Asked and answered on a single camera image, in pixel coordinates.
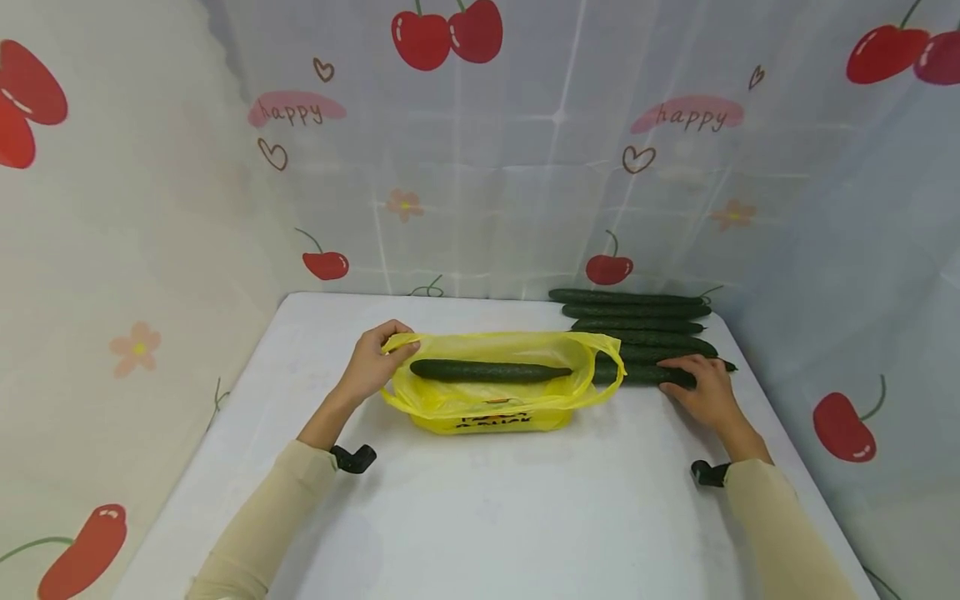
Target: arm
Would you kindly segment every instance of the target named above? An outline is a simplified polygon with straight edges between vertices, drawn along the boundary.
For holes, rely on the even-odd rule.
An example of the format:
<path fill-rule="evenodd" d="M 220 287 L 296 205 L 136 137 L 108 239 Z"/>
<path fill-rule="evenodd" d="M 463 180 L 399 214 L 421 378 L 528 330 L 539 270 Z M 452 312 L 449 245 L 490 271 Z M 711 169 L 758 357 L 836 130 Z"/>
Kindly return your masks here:
<path fill-rule="evenodd" d="M 695 390 L 673 384 L 660 388 L 694 419 L 713 429 L 730 455 L 727 496 L 754 550 L 764 597 L 856 600 L 793 487 L 774 467 L 763 438 L 740 411 L 723 361 L 686 356 L 660 364 L 684 369 L 697 379 Z"/>
<path fill-rule="evenodd" d="M 324 499 L 336 460 L 329 453 L 353 412 L 417 351 L 383 354 L 391 335 L 410 327 L 390 321 L 361 336 L 340 383 L 237 512 L 210 551 L 187 600 L 262 600 L 300 526 Z"/>

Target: patterned fabric wall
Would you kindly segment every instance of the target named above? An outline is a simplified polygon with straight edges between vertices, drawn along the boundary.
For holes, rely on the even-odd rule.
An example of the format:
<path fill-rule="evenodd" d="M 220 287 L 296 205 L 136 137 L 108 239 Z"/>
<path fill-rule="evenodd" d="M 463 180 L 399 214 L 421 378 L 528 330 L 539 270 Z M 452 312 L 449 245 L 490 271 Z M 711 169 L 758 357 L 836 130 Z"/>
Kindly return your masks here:
<path fill-rule="evenodd" d="M 559 285 L 723 284 L 865 564 L 955 588 L 904 557 L 960 539 L 930 366 L 958 149 L 921 123 L 956 106 L 960 2 L 203 2 L 0 12 L 5 594 L 108 596 L 285 292 Z M 936 399 L 888 417 L 914 379 Z"/>
<path fill-rule="evenodd" d="M 300 284 L 223 59 L 192 1 L 0 8 L 0 598 L 110 597 Z"/>

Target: white table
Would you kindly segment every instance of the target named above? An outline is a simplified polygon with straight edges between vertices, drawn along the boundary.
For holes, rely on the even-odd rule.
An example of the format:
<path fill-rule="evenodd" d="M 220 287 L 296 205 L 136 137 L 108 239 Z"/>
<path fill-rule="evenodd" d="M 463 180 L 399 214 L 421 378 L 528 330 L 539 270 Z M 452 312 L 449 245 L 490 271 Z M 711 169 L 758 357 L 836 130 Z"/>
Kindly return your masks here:
<path fill-rule="evenodd" d="M 181 598 L 230 518 L 337 381 L 359 334 L 562 330 L 545 302 L 294 294 L 280 306 L 115 598 Z M 862 598 L 876 593 L 723 321 L 706 338 Z M 758 598 L 749 548 L 694 460 L 721 446 L 656 388 L 622 388 L 549 433 L 441 437 L 378 396 L 340 445 L 372 445 L 305 524 L 271 598 Z"/>

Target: beige sleeve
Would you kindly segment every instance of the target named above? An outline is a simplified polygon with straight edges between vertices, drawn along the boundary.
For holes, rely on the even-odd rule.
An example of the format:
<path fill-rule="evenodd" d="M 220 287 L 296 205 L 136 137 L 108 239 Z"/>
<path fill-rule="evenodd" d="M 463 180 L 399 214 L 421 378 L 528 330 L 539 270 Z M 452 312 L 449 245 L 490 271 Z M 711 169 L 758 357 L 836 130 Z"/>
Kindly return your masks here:
<path fill-rule="evenodd" d="M 725 486 L 733 514 L 754 549 L 766 600 L 856 600 L 778 468 L 759 460 L 734 463 Z"/>
<path fill-rule="evenodd" d="M 329 452 L 290 442 L 213 546 L 187 600 L 263 600 L 287 547 L 336 471 Z"/>

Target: green cucumber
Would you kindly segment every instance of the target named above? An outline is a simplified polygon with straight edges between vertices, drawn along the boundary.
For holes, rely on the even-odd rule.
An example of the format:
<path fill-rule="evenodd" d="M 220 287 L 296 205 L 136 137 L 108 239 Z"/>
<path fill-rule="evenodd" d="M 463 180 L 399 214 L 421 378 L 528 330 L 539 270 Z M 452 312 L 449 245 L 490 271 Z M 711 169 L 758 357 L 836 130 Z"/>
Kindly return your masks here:
<path fill-rule="evenodd" d="M 415 360 L 410 363 L 410 371 L 424 379 L 477 383 L 540 383 L 573 373 L 567 368 L 528 363 L 484 363 L 437 358 Z"/>
<path fill-rule="evenodd" d="M 624 294 L 622 292 L 600 292 L 596 290 L 575 290 L 559 288 L 550 290 L 547 295 L 554 302 L 564 304 L 642 304 L 642 305 L 673 305 L 673 306 L 700 306 L 707 303 L 703 296 L 690 298 L 688 296 L 669 296 L 667 294 Z"/>
<path fill-rule="evenodd" d="M 579 319 L 571 331 L 597 331 L 603 329 L 645 329 L 648 331 L 672 331 L 674 333 L 700 333 L 705 327 L 699 323 L 679 319 L 629 319 L 627 317 L 587 317 Z"/>
<path fill-rule="evenodd" d="M 620 360 L 627 365 L 627 371 L 630 365 L 656 365 L 661 360 L 668 358 L 679 358 L 686 356 L 686 353 L 677 348 L 648 348 L 646 346 L 634 346 L 632 344 L 623 344 L 620 346 Z M 606 354 L 597 354 L 597 363 L 611 363 L 613 359 Z M 727 365 L 728 372 L 737 370 L 736 365 L 731 362 L 723 361 Z"/>
<path fill-rule="evenodd" d="M 593 372 L 594 385 L 610 385 L 616 381 L 616 364 L 598 364 Z M 683 369 L 665 369 L 664 367 L 627 367 L 627 374 L 623 377 L 623 384 L 659 385 L 661 383 L 676 383 L 679 386 L 692 390 L 697 387 L 697 378 Z"/>
<path fill-rule="evenodd" d="M 686 354 L 703 354 L 714 357 L 717 348 L 710 342 L 690 337 L 682 333 L 663 333 L 662 331 L 633 331 L 631 329 L 605 329 L 594 331 L 620 340 L 624 344 L 636 344 L 650 348 L 677 348 Z"/>
<path fill-rule="evenodd" d="M 567 317 L 628 317 L 632 319 L 697 319 L 713 312 L 709 306 L 645 306 L 643 304 L 565 304 Z"/>

